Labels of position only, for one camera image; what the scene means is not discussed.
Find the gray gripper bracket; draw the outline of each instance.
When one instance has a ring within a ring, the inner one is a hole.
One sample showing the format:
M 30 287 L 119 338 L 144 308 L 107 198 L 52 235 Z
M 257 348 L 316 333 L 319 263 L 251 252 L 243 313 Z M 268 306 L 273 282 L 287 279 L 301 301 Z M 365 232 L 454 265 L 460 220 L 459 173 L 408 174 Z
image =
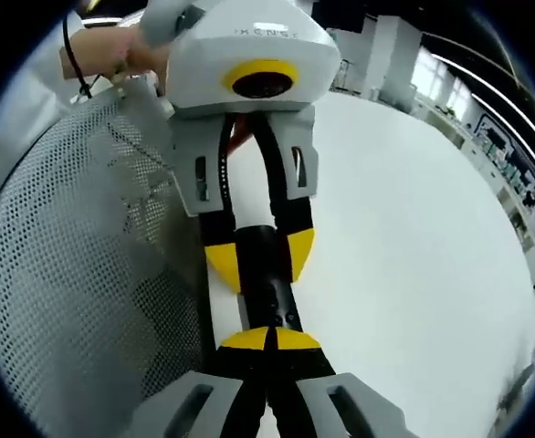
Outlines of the gray gripper bracket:
M 314 106 L 308 105 L 300 111 L 271 111 L 266 114 L 284 163 L 288 199 L 314 196 L 319 169 L 319 155 L 312 145 Z
M 299 381 L 319 438 L 416 438 L 404 413 L 352 374 Z
M 241 384 L 190 371 L 138 406 L 121 438 L 219 438 Z
M 316 194 L 319 157 L 312 146 L 314 107 L 310 105 L 301 111 L 270 111 L 266 115 L 284 164 L 288 199 Z M 186 119 L 177 112 L 170 118 L 174 179 L 184 208 L 191 216 L 224 208 L 218 152 L 225 116 Z
M 190 216 L 223 210 L 219 186 L 219 144 L 225 114 L 183 119 L 174 114 L 173 175 Z

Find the black cable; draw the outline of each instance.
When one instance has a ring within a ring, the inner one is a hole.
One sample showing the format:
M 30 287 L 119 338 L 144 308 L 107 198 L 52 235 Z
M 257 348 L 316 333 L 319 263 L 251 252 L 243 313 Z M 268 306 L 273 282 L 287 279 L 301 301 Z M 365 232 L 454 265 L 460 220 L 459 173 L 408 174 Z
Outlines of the black cable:
M 91 82 L 91 85 L 89 85 L 89 89 L 93 89 L 93 86 L 95 85 L 95 83 L 102 77 L 103 75 L 101 75 L 100 73 L 93 79 L 93 82 Z
M 81 71 L 77 60 L 75 59 L 73 48 L 70 46 L 70 39 L 68 38 L 68 22 L 66 17 L 63 20 L 63 40 L 65 42 L 65 50 L 67 51 L 67 56 L 68 60 L 70 61 L 70 65 L 73 67 L 73 70 L 75 70 L 75 75 L 77 76 L 77 79 L 81 84 L 79 93 L 91 99 L 93 96 L 91 95 L 90 86 L 83 77 L 83 72 Z

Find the black cylindrical object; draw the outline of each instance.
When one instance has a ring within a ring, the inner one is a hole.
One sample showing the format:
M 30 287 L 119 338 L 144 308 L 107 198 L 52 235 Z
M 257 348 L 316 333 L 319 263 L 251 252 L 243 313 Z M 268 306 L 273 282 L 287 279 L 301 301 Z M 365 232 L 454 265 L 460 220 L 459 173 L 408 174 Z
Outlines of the black cylindrical object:
M 292 294 L 288 237 L 267 225 L 241 228 L 236 251 L 249 327 L 302 331 Z

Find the white robot head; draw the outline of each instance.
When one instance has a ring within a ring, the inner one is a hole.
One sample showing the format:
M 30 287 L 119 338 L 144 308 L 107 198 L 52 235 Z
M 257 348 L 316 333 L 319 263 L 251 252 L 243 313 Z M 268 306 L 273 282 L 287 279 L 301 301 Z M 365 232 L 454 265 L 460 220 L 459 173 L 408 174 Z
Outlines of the white robot head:
M 151 1 L 141 24 L 147 40 L 170 42 L 176 12 L 189 3 Z M 168 62 L 168 99 L 183 117 L 199 117 L 300 110 L 329 89 L 341 55 L 288 0 L 223 0 L 178 35 Z

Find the perforated metal sheet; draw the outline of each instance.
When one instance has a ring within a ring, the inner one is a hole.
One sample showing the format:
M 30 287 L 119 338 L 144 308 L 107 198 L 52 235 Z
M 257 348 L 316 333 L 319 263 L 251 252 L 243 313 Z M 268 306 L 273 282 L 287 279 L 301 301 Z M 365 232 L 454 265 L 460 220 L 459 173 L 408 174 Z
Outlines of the perforated metal sheet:
M 201 368 L 205 258 L 182 211 L 113 91 L 51 128 L 7 181 L 0 372 L 46 435 L 113 436 Z

